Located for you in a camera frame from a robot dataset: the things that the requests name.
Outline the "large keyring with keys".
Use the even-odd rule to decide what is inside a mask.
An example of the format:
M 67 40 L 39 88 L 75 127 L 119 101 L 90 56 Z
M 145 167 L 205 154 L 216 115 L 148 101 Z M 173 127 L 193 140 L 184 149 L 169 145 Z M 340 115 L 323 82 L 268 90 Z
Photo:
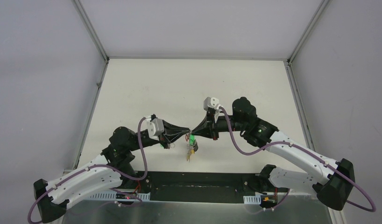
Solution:
M 189 131 L 185 135 L 185 141 L 187 142 L 187 156 L 186 161 L 191 161 L 191 156 L 195 154 L 195 152 L 198 150 L 198 142 L 195 139 L 195 136 L 192 134 L 192 131 Z

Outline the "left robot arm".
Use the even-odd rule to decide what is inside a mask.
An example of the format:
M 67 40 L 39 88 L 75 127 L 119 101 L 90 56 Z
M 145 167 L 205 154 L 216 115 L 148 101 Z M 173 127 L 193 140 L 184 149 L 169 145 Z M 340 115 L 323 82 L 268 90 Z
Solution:
M 28 222 L 33 223 L 34 208 L 38 208 L 40 223 L 47 224 L 93 194 L 119 186 L 133 187 L 148 174 L 146 147 L 159 144 L 169 149 L 189 132 L 189 128 L 173 125 L 155 115 L 143 117 L 137 131 L 124 126 L 116 128 L 109 145 L 90 162 L 55 180 L 34 182 L 35 202 L 29 210 Z

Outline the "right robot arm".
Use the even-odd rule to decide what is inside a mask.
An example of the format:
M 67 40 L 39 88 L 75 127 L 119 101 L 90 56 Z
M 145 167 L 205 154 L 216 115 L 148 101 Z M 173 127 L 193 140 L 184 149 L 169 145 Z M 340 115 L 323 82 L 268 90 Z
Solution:
M 276 154 L 299 167 L 302 171 L 289 171 L 276 165 L 266 165 L 258 178 L 258 185 L 264 191 L 274 187 L 294 189 L 313 196 L 333 210 L 342 210 L 347 203 L 355 181 L 354 166 L 343 158 L 340 161 L 320 155 L 294 142 L 275 125 L 259 118 L 256 107 L 246 97 L 232 103 L 232 115 L 228 115 L 217 98 L 204 100 L 206 116 L 192 130 L 192 135 L 213 140 L 219 133 L 234 132 L 250 145 L 256 153 L 267 151 Z

